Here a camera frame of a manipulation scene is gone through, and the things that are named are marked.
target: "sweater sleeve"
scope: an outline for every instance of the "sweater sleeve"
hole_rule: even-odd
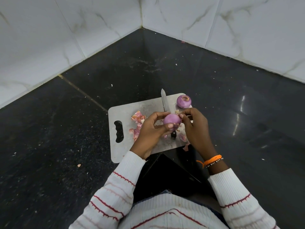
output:
[[[208,179],[231,229],[275,229],[275,219],[258,204],[232,169]]]
[[[145,160],[128,151],[112,172],[105,185],[91,198],[69,229],[114,229],[119,220],[130,211],[133,192]]]

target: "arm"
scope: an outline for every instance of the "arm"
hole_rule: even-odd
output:
[[[193,116],[193,123],[186,115]],[[195,108],[186,109],[180,117],[189,142],[206,161],[217,152],[211,142],[207,119]],[[209,182],[216,194],[222,214],[232,229],[275,229],[275,219],[258,204],[232,169],[221,160],[208,168]]]
[[[160,137],[169,134],[173,124],[154,127],[157,120],[169,113],[153,113],[141,128],[138,139],[112,172],[105,185],[91,198],[69,229],[97,228],[115,229],[119,221],[128,214],[133,203],[133,192],[145,160]]]

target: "white marble tile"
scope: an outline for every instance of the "white marble tile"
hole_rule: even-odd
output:
[[[141,27],[139,0],[56,0],[86,58]]]
[[[206,45],[305,82],[305,0],[221,0]]]
[[[0,108],[84,56],[54,0],[0,0]]]
[[[219,0],[142,0],[143,27],[205,47]]]

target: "sweater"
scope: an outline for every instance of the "sweater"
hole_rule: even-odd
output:
[[[160,194],[132,207],[133,191],[144,164],[145,160],[128,151],[69,229],[228,228],[208,208],[174,194]],[[231,229],[278,228],[232,169],[208,180]]]

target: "orange bracelet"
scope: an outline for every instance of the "orange bracelet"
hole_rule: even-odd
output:
[[[196,160],[196,162],[201,163],[202,164],[202,168],[204,168],[204,166],[206,166],[208,164],[211,164],[212,162],[215,162],[215,161],[217,161],[218,159],[221,159],[221,158],[222,158],[221,155],[216,155],[216,156],[212,157],[211,159],[205,161],[204,163],[199,161],[199,160]]]

